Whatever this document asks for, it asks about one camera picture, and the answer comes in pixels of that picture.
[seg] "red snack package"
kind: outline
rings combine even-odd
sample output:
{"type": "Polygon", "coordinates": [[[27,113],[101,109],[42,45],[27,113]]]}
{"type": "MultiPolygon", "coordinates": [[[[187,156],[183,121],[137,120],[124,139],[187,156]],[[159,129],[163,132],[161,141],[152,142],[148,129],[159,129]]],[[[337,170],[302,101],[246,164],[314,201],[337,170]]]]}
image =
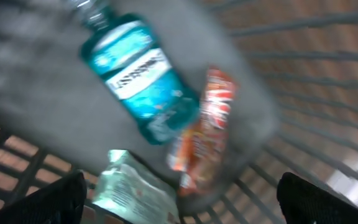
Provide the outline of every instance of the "red snack package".
{"type": "Polygon", "coordinates": [[[201,118],[193,133],[193,154],[183,174],[179,195],[207,192],[218,174],[226,148],[227,116],[236,85],[231,77],[210,67],[201,97],[201,118]]]}
{"type": "Polygon", "coordinates": [[[193,133],[195,125],[184,130],[179,138],[173,143],[168,153],[168,166],[175,171],[186,171],[193,153],[193,133]]]}

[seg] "snack bag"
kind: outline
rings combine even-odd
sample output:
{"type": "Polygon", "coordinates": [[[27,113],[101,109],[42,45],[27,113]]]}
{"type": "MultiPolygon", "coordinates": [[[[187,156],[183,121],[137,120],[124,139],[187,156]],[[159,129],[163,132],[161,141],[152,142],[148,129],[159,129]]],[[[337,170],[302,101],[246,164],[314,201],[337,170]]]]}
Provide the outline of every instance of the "snack bag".
{"type": "Polygon", "coordinates": [[[109,151],[93,203],[133,224],[179,223],[175,190],[154,176],[127,150],[109,151]]]}
{"type": "Polygon", "coordinates": [[[186,171],[193,153],[193,133],[195,125],[191,125],[174,141],[168,153],[168,166],[175,171],[186,171]]]}
{"type": "Polygon", "coordinates": [[[201,98],[201,118],[193,133],[193,153],[182,175],[179,195],[202,194],[209,190],[222,163],[227,140],[227,116],[236,85],[231,77],[210,67],[201,98]]]}

